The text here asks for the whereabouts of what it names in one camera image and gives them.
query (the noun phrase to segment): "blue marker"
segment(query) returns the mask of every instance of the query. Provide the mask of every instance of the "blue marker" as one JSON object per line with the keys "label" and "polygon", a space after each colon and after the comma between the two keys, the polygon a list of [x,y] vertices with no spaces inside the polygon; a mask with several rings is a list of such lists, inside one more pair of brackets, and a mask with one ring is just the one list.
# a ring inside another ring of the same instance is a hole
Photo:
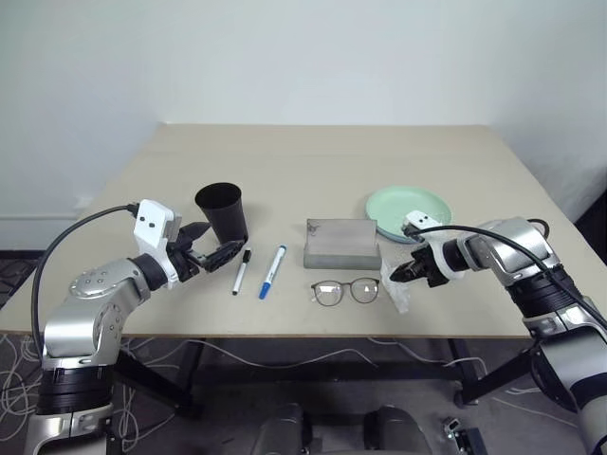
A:
{"label": "blue marker", "polygon": [[267,291],[269,291],[269,288],[272,285],[274,278],[276,277],[276,272],[278,271],[278,266],[281,264],[281,261],[283,260],[285,253],[286,253],[286,246],[280,245],[278,247],[278,251],[276,251],[276,256],[274,256],[274,261],[272,262],[272,266],[269,268],[269,271],[267,272],[266,280],[262,284],[262,290],[259,293],[259,298],[261,300],[266,298]]}

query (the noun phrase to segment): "marker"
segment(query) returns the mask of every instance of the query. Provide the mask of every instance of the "marker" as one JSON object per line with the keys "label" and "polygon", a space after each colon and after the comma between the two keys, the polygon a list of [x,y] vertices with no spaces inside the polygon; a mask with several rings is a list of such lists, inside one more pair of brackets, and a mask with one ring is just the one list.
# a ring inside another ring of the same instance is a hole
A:
{"label": "marker", "polygon": [[272,266],[269,268],[269,271],[267,272],[266,280],[262,284],[262,290],[259,293],[259,298],[261,300],[266,298],[267,291],[269,291],[269,288],[272,285],[274,278],[276,277],[276,272],[278,271],[278,266],[281,264],[281,261],[283,260],[285,253],[286,253],[286,246],[280,245],[278,247],[278,251],[276,251],[276,256],[274,256],[274,262],[272,262]]}
{"label": "marker", "polygon": [[245,249],[245,254],[243,254],[243,263],[238,267],[238,273],[236,274],[236,281],[234,282],[234,287],[231,290],[231,294],[233,296],[238,294],[240,291],[240,286],[243,283],[243,278],[245,277],[245,270],[247,269],[247,263],[250,260],[250,248]]}

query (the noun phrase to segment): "white wall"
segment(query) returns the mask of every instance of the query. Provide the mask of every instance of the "white wall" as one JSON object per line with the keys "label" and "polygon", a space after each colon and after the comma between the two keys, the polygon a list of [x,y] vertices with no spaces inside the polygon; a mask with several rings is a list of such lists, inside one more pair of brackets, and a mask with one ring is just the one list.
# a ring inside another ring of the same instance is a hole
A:
{"label": "white wall", "polygon": [[602,0],[4,1],[0,218],[73,211],[169,121],[489,124],[574,220],[607,185],[605,60]]}

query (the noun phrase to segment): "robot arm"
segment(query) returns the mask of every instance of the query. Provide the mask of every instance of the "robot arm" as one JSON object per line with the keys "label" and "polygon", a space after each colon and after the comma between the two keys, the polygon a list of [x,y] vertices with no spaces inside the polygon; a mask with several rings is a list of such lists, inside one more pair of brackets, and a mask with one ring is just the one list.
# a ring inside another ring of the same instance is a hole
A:
{"label": "robot arm", "polygon": [[[117,446],[109,427],[124,322],[152,291],[185,282],[198,267],[214,271],[243,244],[229,242],[209,256],[198,254],[192,243],[210,225],[179,228],[180,221],[180,215],[158,202],[141,201],[134,231],[141,254],[83,272],[70,284],[64,303],[46,323],[39,399],[24,453],[38,454],[57,444],[65,450],[76,440],[79,447],[90,443],[91,450],[103,454]],[[92,435],[106,437],[79,438]],[[120,444],[116,450],[120,453]]]}
{"label": "robot arm", "polygon": [[423,230],[439,226],[423,212],[407,216],[403,231],[424,243],[391,280],[426,278],[435,287],[463,278],[468,269],[492,270],[536,341],[532,375],[538,386],[556,403],[578,413],[588,453],[607,454],[607,333],[584,308],[597,313],[594,304],[581,295],[553,249],[525,219],[493,221],[479,228],[526,248],[550,276],[521,251],[483,233],[467,232],[451,239],[444,230]]}

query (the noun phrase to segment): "gray box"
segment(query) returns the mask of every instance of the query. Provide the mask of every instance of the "gray box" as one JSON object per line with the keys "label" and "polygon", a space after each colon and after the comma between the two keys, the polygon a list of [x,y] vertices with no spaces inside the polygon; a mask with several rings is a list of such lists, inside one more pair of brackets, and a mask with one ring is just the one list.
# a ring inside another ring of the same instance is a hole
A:
{"label": "gray box", "polygon": [[305,268],[379,270],[375,220],[307,220]]}

